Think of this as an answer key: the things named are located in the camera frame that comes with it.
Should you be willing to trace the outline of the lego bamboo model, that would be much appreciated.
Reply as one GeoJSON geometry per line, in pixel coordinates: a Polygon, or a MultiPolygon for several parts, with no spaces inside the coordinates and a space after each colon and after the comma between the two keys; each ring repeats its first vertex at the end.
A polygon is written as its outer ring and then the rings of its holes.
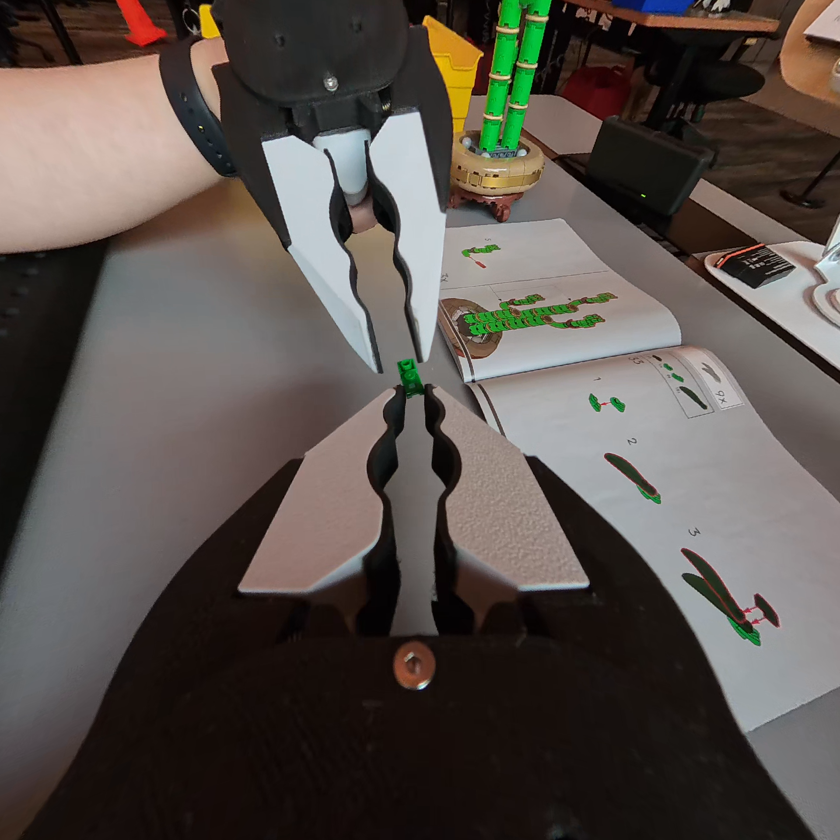
{"type": "Polygon", "coordinates": [[[485,204],[504,223],[543,173],[542,150],[522,140],[551,1],[502,1],[480,131],[455,135],[448,207],[485,204]]]}

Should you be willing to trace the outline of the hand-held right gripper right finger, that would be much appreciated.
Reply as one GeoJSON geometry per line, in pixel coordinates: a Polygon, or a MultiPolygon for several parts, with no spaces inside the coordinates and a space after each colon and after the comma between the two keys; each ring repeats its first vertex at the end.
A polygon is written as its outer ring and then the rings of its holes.
{"type": "Polygon", "coordinates": [[[441,387],[427,385],[424,404],[444,485],[434,535],[438,632],[477,632],[495,605],[526,593],[587,588],[521,450],[441,387]]]}

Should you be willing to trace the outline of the yellow plastic bin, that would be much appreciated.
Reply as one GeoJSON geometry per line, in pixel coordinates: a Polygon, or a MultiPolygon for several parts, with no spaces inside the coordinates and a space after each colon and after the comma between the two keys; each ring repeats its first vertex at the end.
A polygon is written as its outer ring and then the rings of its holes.
{"type": "Polygon", "coordinates": [[[423,25],[448,91],[454,133],[459,133],[465,127],[482,52],[430,15],[423,19],[423,25]]]}

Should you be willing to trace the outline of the black device box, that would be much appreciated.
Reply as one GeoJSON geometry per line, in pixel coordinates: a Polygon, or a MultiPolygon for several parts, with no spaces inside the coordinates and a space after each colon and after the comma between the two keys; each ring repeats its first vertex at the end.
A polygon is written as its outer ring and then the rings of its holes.
{"type": "Polygon", "coordinates": [[[602,122],[585,174],[590,182],[671,217],[714,160],[706,145],[685,143],[612,115],[602,122]]]}

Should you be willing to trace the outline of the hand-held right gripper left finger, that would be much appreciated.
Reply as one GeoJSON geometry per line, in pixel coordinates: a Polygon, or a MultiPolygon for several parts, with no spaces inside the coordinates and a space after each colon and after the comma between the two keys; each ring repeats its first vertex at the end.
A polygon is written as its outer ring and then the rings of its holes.
{"type": "Polygon", "coordinates": [[[306,453],[240,594],[335,606],[357,634],[391,632],[401,574],[385,487],[405,408],[404,388],[388,388],[306,453]]]}

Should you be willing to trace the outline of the small black box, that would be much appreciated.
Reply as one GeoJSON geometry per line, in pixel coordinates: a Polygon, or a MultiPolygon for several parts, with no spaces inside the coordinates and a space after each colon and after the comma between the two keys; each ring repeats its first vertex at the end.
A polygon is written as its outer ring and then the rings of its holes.
{"type": "Polygon", "coordinates": [[[751,289],[762,288],[795,270],[791,262],[765,244],[730,251],[719,257],[713,267],[751,289]]]}

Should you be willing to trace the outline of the orange traffic cone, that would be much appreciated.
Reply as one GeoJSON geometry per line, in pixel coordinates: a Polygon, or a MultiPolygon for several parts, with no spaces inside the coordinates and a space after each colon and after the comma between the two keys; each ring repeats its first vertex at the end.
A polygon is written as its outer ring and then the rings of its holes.
{"type": "Polygon", "coordinates": [[[167,37],[165,30],[157,26],[146,13],[141,1],[118,0],[116,4],[129,28],[129,33],[125,38],[132,45],[144,48],[161,42],[167,37]]]}

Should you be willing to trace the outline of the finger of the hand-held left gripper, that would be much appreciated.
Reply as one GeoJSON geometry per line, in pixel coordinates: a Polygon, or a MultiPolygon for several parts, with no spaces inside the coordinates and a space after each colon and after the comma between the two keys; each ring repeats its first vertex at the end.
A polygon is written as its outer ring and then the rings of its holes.
{"type": "Polygon", "coordinates": [[[432,349],[446,214],[440,206],[419,112],[393,115],[367,145],[369,174],[384,192],[395,224],[394,259],[406,284],[406,321],[415,355],[426,362],[432,349]]]}
{"type": "Polygon", "coordinates": [[[290,238],[287,251],[351,348],[382,373],[371,317],[356,292],[357,271],[339,232],[347,210],[330,153],[294,135],[262,143],[290,238]]]}

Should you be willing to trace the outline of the red container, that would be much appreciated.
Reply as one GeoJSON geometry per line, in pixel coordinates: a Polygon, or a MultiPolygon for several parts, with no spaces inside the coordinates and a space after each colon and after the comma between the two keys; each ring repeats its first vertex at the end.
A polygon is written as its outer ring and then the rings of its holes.
{"type": "Polygon", "coordinates": [[[561,97],[604,120],[623,114],[633,71],[623,66],[583,66],[570,75],[561,97]]]}

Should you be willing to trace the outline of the wooden desk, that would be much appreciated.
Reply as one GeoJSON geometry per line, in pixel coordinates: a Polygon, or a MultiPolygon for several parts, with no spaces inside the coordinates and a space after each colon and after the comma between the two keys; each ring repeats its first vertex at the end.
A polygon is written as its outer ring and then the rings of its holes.
{"type": "Polygon", "coordinates": [[[568,1],[578,7],[625,20],[637,26],[648,28],[671,28],[690,30],[716,30],[748,35],[770,36],[776,33],[780,21],[775,18],[729,11],[711,14],[707,11],[689,10],[684,14],[650,14],[632,8],[617,7],[606,1],[568,1]]]}

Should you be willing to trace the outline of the person's left forearm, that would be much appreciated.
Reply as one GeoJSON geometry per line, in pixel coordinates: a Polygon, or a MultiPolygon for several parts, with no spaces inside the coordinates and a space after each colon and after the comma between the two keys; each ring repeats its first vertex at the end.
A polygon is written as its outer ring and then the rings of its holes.
{"type": "Polygon", "coordinates": [[[156,55],[1,71],[1,251],[134,228],[222,177],[188,137],[156,55]]]}

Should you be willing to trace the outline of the black office chair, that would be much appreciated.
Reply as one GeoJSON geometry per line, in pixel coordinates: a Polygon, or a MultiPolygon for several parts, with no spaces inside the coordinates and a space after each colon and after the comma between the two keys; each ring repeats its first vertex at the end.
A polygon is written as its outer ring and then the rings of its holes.
{"type": "Polygon", "coordinates": [[[663,29],[647,58],[646,80],[659,94],[645,120],[650,129],[663,130],[679,116],[682,106],[695,106],[692,120],[711,102],[743,98],[760,91],[764,75],[740,61],[743,46],[734,57],[723,58],[730,45],[744,41],[747,33],[712,29],[663,29]]]}

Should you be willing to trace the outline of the lego instruction booklet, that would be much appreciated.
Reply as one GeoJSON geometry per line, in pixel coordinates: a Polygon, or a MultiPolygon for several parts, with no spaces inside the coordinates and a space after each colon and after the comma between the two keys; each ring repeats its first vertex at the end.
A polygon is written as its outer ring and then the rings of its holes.
{"type": "Polygon", "coordinates": [[[750,731],[839,683],[838,502],[562,219],[451,227],[437,316],[488,424],[644,557],[750,731]]]}

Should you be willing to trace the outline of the white tray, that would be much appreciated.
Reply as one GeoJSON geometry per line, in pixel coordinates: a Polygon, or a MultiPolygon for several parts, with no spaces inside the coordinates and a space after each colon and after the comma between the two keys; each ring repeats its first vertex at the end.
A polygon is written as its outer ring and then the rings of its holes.
{"type": "Polygon", "coordinates": [[[716,267],[722,252],[707,255],[705,266],[730,291],[838,371],[838,262],[827,265],[824,277],[816,267],[823,258],[823,245],[794,241],[770,248],[794,270],[757,289],[716,267]]]}

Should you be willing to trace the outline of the black wristband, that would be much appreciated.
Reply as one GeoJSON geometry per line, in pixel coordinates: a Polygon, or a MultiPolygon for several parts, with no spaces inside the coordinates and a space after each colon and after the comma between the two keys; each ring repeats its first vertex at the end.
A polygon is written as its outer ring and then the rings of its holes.
{"type": "Polygon", "coordinates": [[[192,35],[162,50],[161,81],[176,118],[202,157],[222,177],[234,177],[237,172],[222,125],[207,106],[194,75],[191,50],[199,39],[192,35]]]}

